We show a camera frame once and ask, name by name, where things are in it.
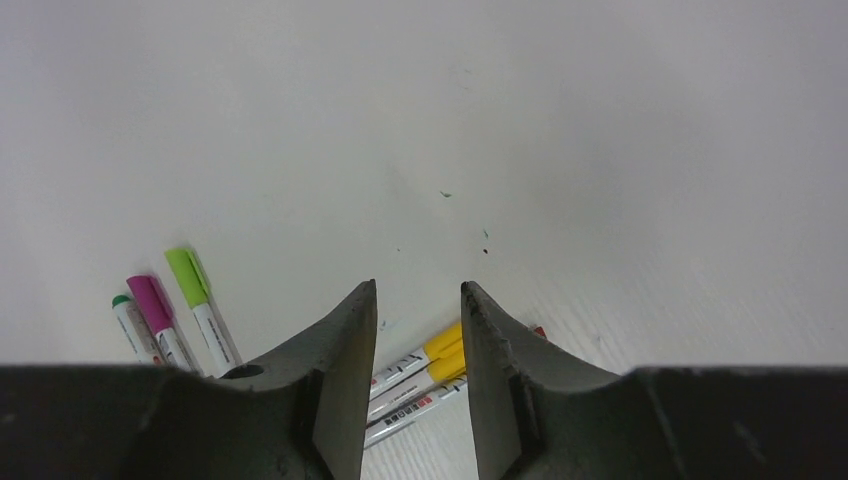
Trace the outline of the yellow capped marker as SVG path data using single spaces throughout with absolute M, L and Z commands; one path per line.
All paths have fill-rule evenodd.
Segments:
M 399 384 L 390 387 L 384 393 L 370 400 L 367 422 L 373 423 L 412 400 L 416 395 L 458 378 L 466 371 L 465 355 L 462 348 L 454 354 L 435 360 L 428 366 L 404 378 Z
M 369 399 L 375 399 L 422 368 L 457 353 L 461 346 L 462 327 L 456 322 L 418 349 L 375 373 L 370 383 Z

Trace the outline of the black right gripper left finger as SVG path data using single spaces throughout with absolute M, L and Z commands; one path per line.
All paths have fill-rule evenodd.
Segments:
M 248 400 L 218 456 L 221 479 L 357 479 L 377 330 L 377 286 L 356 286 L 330 313 L 226 373 Z

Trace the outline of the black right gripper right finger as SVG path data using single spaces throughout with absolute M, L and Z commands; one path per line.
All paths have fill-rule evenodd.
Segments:
M 468 402 L 481 479 L 518 479 L 544 452 L 537 398 L 588 391 L 618 374 L 513 318 L 475 281 L 461 284 Z

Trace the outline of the brown capped marker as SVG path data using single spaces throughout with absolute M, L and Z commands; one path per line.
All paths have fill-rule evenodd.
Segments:
M 466 371 L 458 378 L 434 387 L 426 393 L 416 395 L 384 417 L 366 426 L 364 447 L 366 449 L 386 440 L 409 427 L 425 414 L 436 410 L 448 400 L 459 395 L 467 387 Z

